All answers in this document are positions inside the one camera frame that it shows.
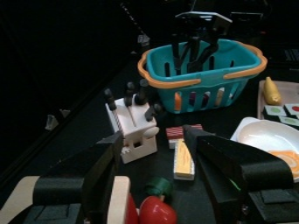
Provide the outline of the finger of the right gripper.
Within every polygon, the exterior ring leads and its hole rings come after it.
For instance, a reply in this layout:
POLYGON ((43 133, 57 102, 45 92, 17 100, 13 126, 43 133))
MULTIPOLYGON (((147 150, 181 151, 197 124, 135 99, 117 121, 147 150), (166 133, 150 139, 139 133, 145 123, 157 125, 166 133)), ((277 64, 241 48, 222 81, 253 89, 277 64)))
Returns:
POLYGON ((190 40, 191 54, 190 54, 190 62, 187 64, 187 71, 190 73, 195 73, 202 70, 203 63, 219 49, 218 41, 219 38, 215 31, 205 31, 198 37, 191 38, 190 40), (199 52, 202 42, 206 42, 210 45, 203 49, 202 52, 199 52))
POLYGON ((183 45, 183 51, 181 51, 181 42, 179 42, 179 35, 173 35, 173 61, 174 61, 174 68, 178 75, 182 74, 182 65, 185 62, 185 58, 187 56, 187 52, 190 51, 191 44, 186 43, 183 45))

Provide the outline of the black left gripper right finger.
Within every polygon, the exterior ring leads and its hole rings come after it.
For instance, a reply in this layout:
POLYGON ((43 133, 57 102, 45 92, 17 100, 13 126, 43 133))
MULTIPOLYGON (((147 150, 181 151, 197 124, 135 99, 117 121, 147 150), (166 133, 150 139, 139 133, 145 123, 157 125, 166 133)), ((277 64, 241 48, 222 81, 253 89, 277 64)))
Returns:
POLYGON ((299 191, 285 160, 190 125, 183 139, 217 224, 299 224, 299 191))

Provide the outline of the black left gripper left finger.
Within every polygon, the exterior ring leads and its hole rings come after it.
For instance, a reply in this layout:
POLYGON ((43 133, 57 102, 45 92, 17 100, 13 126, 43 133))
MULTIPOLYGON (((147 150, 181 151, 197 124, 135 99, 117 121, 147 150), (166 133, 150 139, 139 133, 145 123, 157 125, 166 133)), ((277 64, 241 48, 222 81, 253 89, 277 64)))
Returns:
POLYGON ((34 187, 23 224, 107 224, 123 134, 117 132, 61 161, 34 187))

